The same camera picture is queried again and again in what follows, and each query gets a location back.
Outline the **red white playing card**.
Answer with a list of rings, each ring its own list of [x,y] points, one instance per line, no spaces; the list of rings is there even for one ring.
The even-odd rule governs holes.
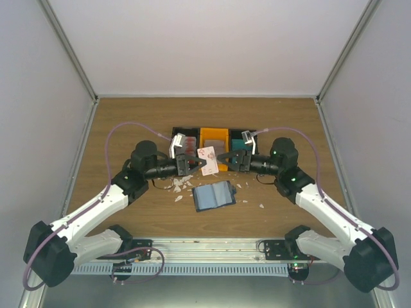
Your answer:
[[[198,157],[205,160],[205,164],[201,167],[203,176],[215,175],[219,173],[216,153],[213,146],[197,149]]]

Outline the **blue card holder wallet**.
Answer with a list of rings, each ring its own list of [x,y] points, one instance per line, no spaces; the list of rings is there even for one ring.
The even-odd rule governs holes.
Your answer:
[[[203,212],[234,205],[236,193],[235,186],[228,180],[195,187],[192,189],[195,210]]]

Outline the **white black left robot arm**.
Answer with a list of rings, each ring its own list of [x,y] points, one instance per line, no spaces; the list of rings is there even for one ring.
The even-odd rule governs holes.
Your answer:
[[[28,283],[30,271],[41,279],[40,285],[55,287],[83,263],[99,257],[129,257],[132,236],[124,228],[110,227],[94,236],[89,232],[140,198],[150,180],[188,176],[205,165],[204,159],[184,153],[168,157],[152,141],[137,143],[121,171],[109,177],[102,192],[50,224],[39,221],[31,227],[23,255],[24,288],[34,291]]]

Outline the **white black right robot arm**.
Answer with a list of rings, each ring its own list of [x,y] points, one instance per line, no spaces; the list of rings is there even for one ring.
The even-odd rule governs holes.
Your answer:
[[[353,216],[329,198],[313,179],[298,166],[299,153],[286,137],[274,140],[268,156],[245,149],[218,155],[220,163],[238,172],[274,176],[278,193],[309,212],[334,236],[319,235],[307,226],[298,226],[285,235],[284,252],[298,260],[310,255],[342,271],[359,291],[384,289],[382,283],[394,277],[389,289],[399,286],[399,264],[394,236],[384,227],[375,229]]]

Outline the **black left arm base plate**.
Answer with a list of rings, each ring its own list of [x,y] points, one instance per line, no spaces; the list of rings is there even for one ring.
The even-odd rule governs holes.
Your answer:
[[[127,255],[125,255],[125,258],[127,260],[134,259],[136,262],[150,260],[151,254],[152,254],[151,253],[152,244],[153,244],[153,241],[151,239],[131,240],[131,243],[125,249],[126,251],[129,251],[133,248],[141,248],[141,247],[143,247],[143,249],[129,252]]]

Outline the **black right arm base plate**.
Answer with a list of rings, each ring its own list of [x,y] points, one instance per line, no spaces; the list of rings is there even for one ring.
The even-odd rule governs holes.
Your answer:
[[[258,243],[258,251],[266,261],[310,261],[309,255],[303,254],[294,241],[284,239],[265,239]]]

